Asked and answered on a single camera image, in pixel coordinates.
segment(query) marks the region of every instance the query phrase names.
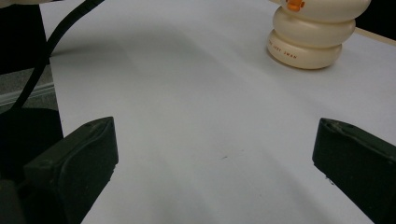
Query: table surface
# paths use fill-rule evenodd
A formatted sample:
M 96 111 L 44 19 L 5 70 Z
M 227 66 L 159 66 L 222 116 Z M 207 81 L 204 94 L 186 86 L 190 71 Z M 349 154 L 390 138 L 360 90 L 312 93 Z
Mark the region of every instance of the table surface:
M 79 3 L 42 5 L 46 32 Z M 64 36 L 64 134 L 113 116 L 120 153 L 83 223 L 372 223 L 311 158 L 320 118 L 396 144 L 396 47 L 354 34 L 333 66 L 294 69 L 265 49 L 276 8 L 108 0 Z

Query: cable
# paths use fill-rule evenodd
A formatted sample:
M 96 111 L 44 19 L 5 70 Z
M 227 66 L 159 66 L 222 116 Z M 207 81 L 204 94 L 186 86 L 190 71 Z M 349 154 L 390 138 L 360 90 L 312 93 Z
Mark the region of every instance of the cable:
M 12 108 L 21 108 L 29 98 L 29 95 L 32 93 L 35 85 L 37 84 L 38 80 L 40 79 L 41 75 L 43 74 L 44 68 L 47 65 L 47 61 L 55 49 L 56 45 L 59 43 L 61 38 L 64 34 L 73 26 L 76 21 L 81 19 L 83 16 L 88 14 L 91 10 L 99 6 L 105 0 L 85 0 L 81 3 L 78 7 L 73 9 L 55 28 L 52 35 L 49 37 L 39 60 L 35 66 L 35 69 L 32 72 L 29 80 L 27 81 L 26 85 L 23 88 L 21 95 L 18 97 L 15 104 Z

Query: gray floor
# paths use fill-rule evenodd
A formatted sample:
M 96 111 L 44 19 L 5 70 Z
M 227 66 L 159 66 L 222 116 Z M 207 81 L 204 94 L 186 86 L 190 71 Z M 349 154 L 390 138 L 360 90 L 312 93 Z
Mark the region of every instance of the gray floor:
M 33 69 L 22 70 L 10 74 L 0 75 L 0 113 L 10 109 L 14 98 L 19 95 L 20 91 L 26 84 Z M 55 91 L 52 82 L 52 73 L 48 65 L 36 85 L 43 91 L 32 94 L 24 107 L 49 108 L 58 110 Z

